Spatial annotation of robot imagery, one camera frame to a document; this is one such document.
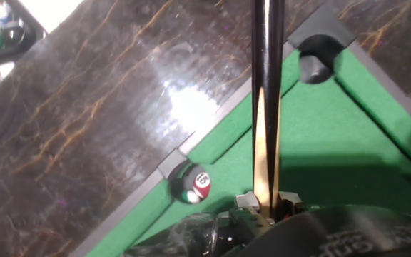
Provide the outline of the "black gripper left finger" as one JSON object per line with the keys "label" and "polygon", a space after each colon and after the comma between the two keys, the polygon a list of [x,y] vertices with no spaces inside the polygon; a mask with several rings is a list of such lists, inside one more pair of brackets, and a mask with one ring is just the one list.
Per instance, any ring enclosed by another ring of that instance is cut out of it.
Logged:
{"label": "black gripper left finger", "polygon": [[252,191],[237,195],[234,202],[229,217],[239,236],[262,236],[273,227],[274,220],[260,214],[260,203]]}

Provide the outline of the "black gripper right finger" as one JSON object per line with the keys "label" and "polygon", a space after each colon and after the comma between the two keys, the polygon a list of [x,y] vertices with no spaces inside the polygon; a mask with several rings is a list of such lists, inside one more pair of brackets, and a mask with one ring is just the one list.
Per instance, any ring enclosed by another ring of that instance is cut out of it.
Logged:
{"label": "black gripper right finger", "polygon": [[289,218],[305,211],[305,205],[297,193],[278,192],[278,218]]}

